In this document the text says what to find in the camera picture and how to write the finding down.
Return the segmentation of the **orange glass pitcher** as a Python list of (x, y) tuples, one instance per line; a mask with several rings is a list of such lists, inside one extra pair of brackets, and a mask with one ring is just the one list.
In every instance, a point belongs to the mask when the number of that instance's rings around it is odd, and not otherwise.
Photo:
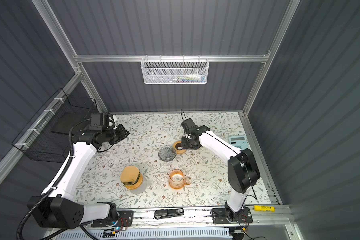
[(179, 169), (170, 171), (168, 173), (168, 177), (169, 186), (176, 190), (191, 184), (191, 180), (187, 178), (184, 173)]

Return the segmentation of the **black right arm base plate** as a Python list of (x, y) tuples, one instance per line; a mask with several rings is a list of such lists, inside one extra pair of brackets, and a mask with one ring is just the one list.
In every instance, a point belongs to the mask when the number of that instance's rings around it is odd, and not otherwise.
[(251, 224), (252, 214), (249, 208), (242, 208), (236, 213), (226, 208), (213, 208), (210, 211), (213, 223), (219, 224)]

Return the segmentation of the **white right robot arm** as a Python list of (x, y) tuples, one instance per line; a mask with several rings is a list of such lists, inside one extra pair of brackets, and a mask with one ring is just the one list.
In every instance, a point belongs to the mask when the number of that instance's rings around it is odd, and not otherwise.
[(197, 126), (191, 118), (184, 120), (181, 126), (185, 133), (181, 138), (183, 149), (197, 150), (204, 147), (226, 162), (228, 181), (232, 190), (229, 200), (225, 203), (225, 215), (229, 222), (237, 222), (245, 206), (247, 190), (261, 177), (253, 152), (248, 148), (242, 150), (230, 145), (210, 128)]

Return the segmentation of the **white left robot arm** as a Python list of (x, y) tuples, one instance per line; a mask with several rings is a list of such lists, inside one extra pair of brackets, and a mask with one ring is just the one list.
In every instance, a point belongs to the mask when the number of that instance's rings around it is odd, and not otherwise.
[(116, 125), (112, 114), (94, 113), (83, 120), (86, 126), (71, 127), (69, 154), (50, 184), (40, 196), (28, 201), (28, 217), (33, 217), (42, 228), (74, 229), (93, 221), (117, 222), (119, 214), (115, 204), (95, 203), (83, 205), (74, 202), (74, 193), (89, 161), (99, 153), (102, 145), (110, 146), (126, 139), (130, 134), (123, 125)]

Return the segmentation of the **green glass dripper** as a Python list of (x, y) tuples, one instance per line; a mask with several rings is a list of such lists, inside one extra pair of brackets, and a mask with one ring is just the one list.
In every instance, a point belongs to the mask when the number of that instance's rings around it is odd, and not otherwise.
[(137, 175), (137, 178), (136, 178), (134, 181), (123, 182), (123, 184), (124, 184), (125, 186), (134, 186), (134, 185), (140, 185), (142, 181), (143, 181), (143, 180), (141, 180), (141, 173), (139, 173), (139, 174)]

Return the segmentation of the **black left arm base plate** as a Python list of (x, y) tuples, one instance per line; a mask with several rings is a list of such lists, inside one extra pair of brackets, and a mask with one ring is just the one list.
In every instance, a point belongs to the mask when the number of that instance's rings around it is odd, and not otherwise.
[(130, 227), (133, 222), (134, 211), (118, 211), (116, 217), (108, 216), (105, 219), (94, 220), (92, 228)]

